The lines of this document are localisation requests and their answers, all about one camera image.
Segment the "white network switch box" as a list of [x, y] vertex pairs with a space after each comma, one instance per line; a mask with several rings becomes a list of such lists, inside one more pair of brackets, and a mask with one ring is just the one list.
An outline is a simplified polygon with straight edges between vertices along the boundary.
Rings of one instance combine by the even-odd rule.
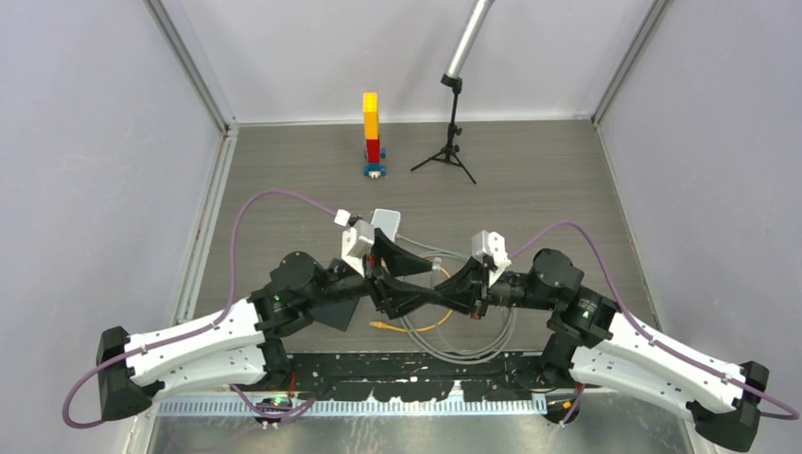
[[376, 208], [371, 217], [371, 224], [383, 232], [392, 242], [395, 241], [401, 222], [401, 213], [390, 209]]

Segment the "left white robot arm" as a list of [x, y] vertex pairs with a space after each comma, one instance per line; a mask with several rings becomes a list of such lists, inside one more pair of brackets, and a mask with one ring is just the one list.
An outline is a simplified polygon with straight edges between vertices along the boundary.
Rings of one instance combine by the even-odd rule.
[[434, 290], [404, 280], [432, 267], [381, 230], [352, 227], [329, 265], [306, 252], [288, 253], [263, 288], [216, 313], [140, 334], [109, 328], [96, 357], [100, 419], [127, 419], [194, 388], [260, 384], [280, 391], [293, 374], [283, 338], [313, 323], [344, 331], [363, 298], [392, 317], [438, 300]]

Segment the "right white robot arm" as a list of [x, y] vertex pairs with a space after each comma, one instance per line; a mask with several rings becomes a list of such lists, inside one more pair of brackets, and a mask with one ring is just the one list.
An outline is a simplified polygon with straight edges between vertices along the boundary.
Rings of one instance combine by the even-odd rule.
[[474, 318], [488, 306], [550, 311], [552, 334], [534, 366], [547, 386], [627, 393], [690, 421], [711, 443], [737, 452], [752, 447], [765, 366], [721, 361], [668, 338], [585, 287], [584, 273], [556, 250], [540, 250], [526, 273], [505, 271], [495, 283], [489, 274], [485, 262], [470, 259], [436, 286], [440, 303]]

